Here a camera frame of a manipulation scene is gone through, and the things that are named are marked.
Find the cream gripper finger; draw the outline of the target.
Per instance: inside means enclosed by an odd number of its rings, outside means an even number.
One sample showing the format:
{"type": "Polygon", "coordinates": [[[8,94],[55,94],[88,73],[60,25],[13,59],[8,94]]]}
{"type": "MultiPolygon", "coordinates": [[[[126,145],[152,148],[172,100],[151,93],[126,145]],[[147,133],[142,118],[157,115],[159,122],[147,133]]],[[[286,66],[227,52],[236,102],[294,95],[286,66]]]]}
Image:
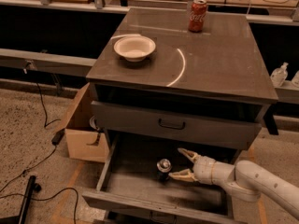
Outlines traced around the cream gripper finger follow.
{"type": "Polygon", "coordinates": [[[194,151],[180,147],[178,152],[185,156],[192,163],[195,163],[199,159],[199,155],[194,151]]]}
{"type": "Polygon", "coordinates": [[[175,180],[184,181],[184,182],[196,182],[197,178],[190,169],[185,169],[179,172],[172,172],[169,176],[175,180]]]}

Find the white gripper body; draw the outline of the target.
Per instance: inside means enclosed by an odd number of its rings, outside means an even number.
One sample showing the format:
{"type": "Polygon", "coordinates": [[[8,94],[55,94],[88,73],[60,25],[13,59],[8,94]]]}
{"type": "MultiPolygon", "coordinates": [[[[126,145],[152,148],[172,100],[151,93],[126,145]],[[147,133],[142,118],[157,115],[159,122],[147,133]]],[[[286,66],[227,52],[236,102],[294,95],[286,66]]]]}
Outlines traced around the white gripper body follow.
{"type": "Polygon", "coordinates": [[[212,184],[212,170],[215,160],[207,156],[199,156],[194,163],[193,173],[196,180],[202,184],[212,184]]]}

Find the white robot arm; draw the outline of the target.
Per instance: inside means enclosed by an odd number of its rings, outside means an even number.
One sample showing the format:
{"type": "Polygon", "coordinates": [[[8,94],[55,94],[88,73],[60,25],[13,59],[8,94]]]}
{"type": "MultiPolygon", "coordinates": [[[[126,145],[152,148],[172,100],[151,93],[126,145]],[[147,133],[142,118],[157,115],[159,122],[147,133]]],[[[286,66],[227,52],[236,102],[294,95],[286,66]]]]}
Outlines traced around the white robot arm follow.
{"type": "Polygon", "coordinates": [[[216,185],[230,196],[257,202],[266,195],[296,219],[299,219],[299,188],[272,174],[252,161],[229,164],[179,148],[178,152],[193,163],[192,169],[170,173],[175,180],[216,185]]]}

